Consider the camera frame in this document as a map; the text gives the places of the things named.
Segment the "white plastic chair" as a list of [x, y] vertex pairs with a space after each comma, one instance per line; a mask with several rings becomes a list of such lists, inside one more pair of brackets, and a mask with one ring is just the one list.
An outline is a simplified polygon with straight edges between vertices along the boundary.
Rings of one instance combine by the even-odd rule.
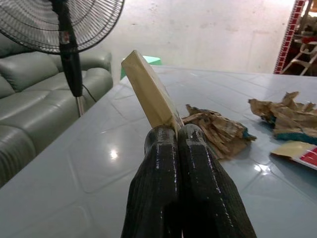
[[300, 39], [294, 40], [294, 43], [299, 44], [298, 53], [289, 61], [283, 68], [281, 74], [296, 74], [303, 76], [309, 71], [312, 75], [312, 66], [317, 61], [317, 41]]

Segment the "crumpled brown paper bag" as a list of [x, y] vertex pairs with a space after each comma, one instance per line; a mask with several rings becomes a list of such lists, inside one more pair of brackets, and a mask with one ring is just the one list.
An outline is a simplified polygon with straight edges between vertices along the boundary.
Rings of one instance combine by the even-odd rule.
[[317, 145], [317, 104], [297, 103], [298, 91], [286, 93], [279, 103], [249, 99], [251, 112], [273, 126], [277, 140]]
[[217, 159], [230, 159], [257, 139], [249, 134], [243, 124], [230, 120], [219, 112], [199, 109], [189, 104], [186, 109], [189, 115], [182, 119], [183, 123], [195, 124], [203, 131]]

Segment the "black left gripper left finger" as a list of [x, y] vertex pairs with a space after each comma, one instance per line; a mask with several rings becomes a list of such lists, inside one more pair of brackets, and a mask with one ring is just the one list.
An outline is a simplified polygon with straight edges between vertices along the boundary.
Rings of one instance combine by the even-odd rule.
[[121, 238], [180, 238], [180, 173], [172, 128], [149, 131], [128, 192]]

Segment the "white printed cardboard box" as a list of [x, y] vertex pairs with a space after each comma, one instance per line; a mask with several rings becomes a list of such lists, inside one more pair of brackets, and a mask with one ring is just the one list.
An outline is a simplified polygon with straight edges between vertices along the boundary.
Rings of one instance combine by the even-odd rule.
[[184, 126], [179, 112], [165, 86], [144, 57], [133, 50], [121, 63], [126, 76], [150, 123], [155, 128], [165, 125], [175, 133]]

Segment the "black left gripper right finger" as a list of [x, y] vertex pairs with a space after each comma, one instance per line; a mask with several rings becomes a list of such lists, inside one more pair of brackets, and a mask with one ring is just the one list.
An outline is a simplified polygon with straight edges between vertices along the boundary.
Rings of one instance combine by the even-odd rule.
[[179, 130], [184, 238], [257, 238], [238, 189], [194, 124]]

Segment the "green plastic stool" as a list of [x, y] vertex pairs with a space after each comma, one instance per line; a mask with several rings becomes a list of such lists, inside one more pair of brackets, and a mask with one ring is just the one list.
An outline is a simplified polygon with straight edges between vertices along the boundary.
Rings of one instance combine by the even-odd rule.
[[[150, 65], [162, 65], [161, 58], [154, 56], [143, 56], [147, 63]], [[120, 79], [123, 79], [126, 76], [125, 70], [121, 67]]]

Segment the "flat red and beige carton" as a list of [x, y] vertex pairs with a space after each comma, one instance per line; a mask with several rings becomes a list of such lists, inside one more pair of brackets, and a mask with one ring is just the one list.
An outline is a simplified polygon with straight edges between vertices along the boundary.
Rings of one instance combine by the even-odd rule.
[[317, 145], [288, 141], [271, 151], [271, 154], [317, 171]]

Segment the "black standing fan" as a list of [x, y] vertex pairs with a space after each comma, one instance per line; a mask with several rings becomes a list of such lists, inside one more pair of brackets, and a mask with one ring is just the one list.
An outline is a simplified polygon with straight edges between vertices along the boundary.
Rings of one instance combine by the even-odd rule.
[[0, 33], [12, 41], [59, 55], [68, 86], [84, 114], [80, 52], [115, 27], [125, 0], [0, 0]]

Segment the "grey-green leather sofa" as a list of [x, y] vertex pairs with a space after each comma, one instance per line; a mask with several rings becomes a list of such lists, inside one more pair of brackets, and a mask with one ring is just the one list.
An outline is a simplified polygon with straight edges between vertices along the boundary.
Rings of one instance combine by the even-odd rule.
[[0, 34], [0, 187], [79, 117], [58, 55]]

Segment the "red metal shelf rack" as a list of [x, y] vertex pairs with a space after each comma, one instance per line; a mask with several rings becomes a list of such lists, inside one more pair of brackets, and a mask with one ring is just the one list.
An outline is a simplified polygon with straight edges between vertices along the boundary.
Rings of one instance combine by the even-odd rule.
[[[281, 74], [298, 53], [300, 45], [294, 43], [297, 39], [317, 41], [317, 0], [295, 0], [273, 73]], [[305, 75], [317, 75], [317, 61], [312, 66], [312, 75], [309, 71]]]

